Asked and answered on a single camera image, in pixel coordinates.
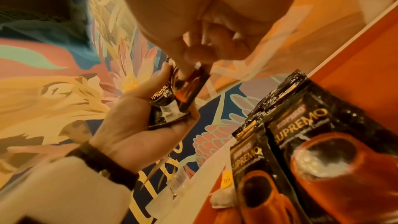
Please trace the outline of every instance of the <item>stack of sachets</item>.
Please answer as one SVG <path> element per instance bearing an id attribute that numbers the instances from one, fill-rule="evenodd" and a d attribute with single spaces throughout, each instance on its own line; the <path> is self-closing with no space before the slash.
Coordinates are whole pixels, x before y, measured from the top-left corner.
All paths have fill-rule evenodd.
<path id="1" fill-rule="evenodd" d="M 246 224 L 398 223 L 398 137 L 302 72 L 233 136 Z"/>

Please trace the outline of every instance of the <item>painted wall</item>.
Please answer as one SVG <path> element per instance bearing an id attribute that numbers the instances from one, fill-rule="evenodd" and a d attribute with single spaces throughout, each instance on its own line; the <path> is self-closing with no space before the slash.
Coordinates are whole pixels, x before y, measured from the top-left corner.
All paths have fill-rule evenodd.
<path id="1" fill-rule="evenodd" d="M 145 206 L 174 166 L 195 174 L 288 73 L 309 73 L 393 1 L 296 0 L 247 60 L 217 63 L 196 100 L 200 121 L 142 190 L 152 166 L 140 173 L 125 223 L 154 222 Z M 155 75 L 166 58 L 137 30 L 123 0 L 88 2 L 95 51 L 39 43 L 47 42 L 43 34 L 54 36 L 48 31 L 0 30 L 36 41 L 0 39 L 0 185 L 88 140 L 122 93 Z"/>

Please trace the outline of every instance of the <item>forearm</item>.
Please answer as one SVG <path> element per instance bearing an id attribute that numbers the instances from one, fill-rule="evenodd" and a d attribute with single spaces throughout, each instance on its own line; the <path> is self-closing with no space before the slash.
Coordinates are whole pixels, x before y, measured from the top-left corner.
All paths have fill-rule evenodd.
<path id="1" fill-rule="evenodd" d="M 43 224 L 120 224 L 130 190 L 68 157 L 34 170 L 0 199 L 2 224 L 29 217 Z"/>

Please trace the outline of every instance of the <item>coffee cup image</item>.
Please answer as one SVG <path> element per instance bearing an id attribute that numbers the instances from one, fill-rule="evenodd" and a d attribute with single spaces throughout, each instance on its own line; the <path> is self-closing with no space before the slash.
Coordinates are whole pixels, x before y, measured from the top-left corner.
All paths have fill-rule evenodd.
<path id="1" fill-rule="evenodd" d="M 347 133 L 330 132 L 300 145 L 290 169 L 341 224 L 390 223 L 398 219 L 397 165 L 397 157 L 377 153 Z"/>
<path id="2" fill-rule="evenodd" d="M 278 192 L 270 175 L 262 170 L 246 174 L 238 185 L 238 201 L 245 224 L 299 224 L 296 209 Z"/>

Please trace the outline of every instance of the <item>hand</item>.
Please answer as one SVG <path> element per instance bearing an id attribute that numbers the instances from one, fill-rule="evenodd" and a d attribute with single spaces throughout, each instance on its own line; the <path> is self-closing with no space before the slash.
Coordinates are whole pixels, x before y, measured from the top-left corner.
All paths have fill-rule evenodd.
<path id="1" fill-rule="evenodd" d="M 171 66 L 163 63 L 157 76 L 124 93 L 89 143 L 133 173 L 173 151 L 200 115 L 192 105 L 189 109 L 191 116 L 187 119 L 169 127 L 147 130 L 150 98 L 167 83 L 170 73 Z"/>
<path id="2" fill-rule="evenodd" d="M 243 60 L 294 0 L 126 0 L 144 36 L 187 76 L 194 63 Z M 183 40 L 188 33 L 189 47 Z"/>

